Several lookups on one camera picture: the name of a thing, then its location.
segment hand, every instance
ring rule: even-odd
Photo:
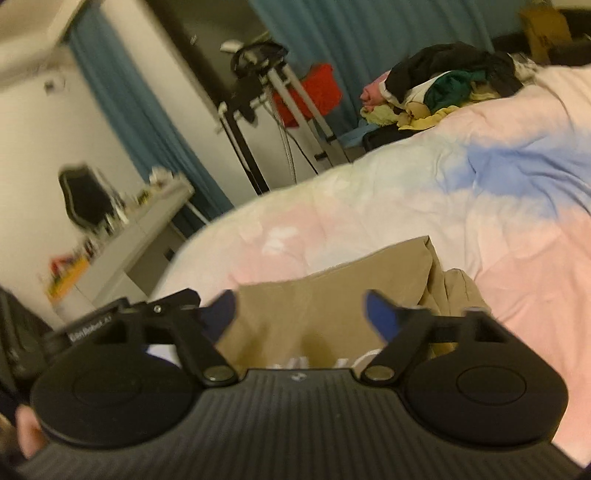
[[[17,408],[16,418],[18,444],[22,454],[29,459],[47,445],[47,439],[31,407],[20,405]]]

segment blue curtain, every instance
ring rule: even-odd
[[[195,188],[191,203],[210,220],[232,204],[176,130],[135,68],[100,6],[92,2],[72,25],[67,41],[96,100],[144,180],[154,166],[184,173]],[[181,212],[175,224],[185,235],[203,226]]]
[[[492,50],[491,37],[520,30],[527,0],[249,0],[288,61],[328,62],[343,101],[327,116],[337,134],[358,126],[368,83],[424,47],[463,41]]]

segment cable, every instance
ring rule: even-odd
[[[267,87],[267,89],[268,89],[267,96],[268,96],[268,98],[271,98],[269,96],[270,88]],[[291,152],[290,140],[289,140],[289,138],[287,138],[287,132],[285,131],[285,128],[283,126],[283,122],[280,121],[279,112],[277,111],[277,107],[275,105],[275,102],[270,101],[269,103],[271,104],[272,112],[270,112],[270,111],[267,111],[267,112],[275,119],[275,122],[277,123],[277,126],[279,127],[279,133],[281,135],[281,142],[283,143],[283,149],[285,149],[285,156],[287,157],[287,164],[290,167],[291,179],[293,180],[294,184],[297,185],[297,176],[296,176],[296,168],[295,168],[296,165],[294,164],[294,156],[293,156],[293,153]]]
[[[267,105],[264,102],[262,103],[262,107],[271,115],[271,118],[277,123],[277,125],[279,125],[279,127],[282,128],[285,131],[285,133],[287,135],[289,135],[290,138],[295,142],[297,148],[300,150],[301,154],[303,155],[303,157],[308,162],[308,165],[312,168],[312,170],[314,170],[314,173],[316,173],[316,175],[318,175],[318,170],[316,170],[315,166],[313,165],[313,163],[308,158],[308,155],[306,155],[304,153],[304,150],[302,149],[300,143],[296,140],[296,138],[291,134],[291,132],[287,128],[285,128],[285,125],[283,125],[277,118],[275,118],[275,116],[273,115],[273,113],[271,112],[271,110],[269,109],[269,107],[267,107]]]

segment black chair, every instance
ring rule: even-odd
[[[80,228],[95,231],[113,215],[109,194],[87,165],[63,169],[59,180],[68,217]]]

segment pink and blue comforter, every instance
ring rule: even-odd
[[[499,321],[566,380],[554,441],[587,464],[590,208],[591,69],[550,67],[513,98],[463,108],[219,219],[178,254],[157,295],[191,287],[208,301],[429,235],[443,268],[474,278]]]

